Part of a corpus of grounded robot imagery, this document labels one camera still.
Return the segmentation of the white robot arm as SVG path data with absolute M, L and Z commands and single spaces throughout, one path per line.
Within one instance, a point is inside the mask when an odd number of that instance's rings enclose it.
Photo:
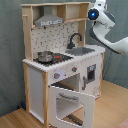
M 117 54 L 128 55 L 128 37 L 115 43 L 108 41 L 105 36 L 115 25 L 114 16 L 106 10 L 106 0 L 96 0 L 88 11 L 88 19 L 92 21 L 90 36 Z

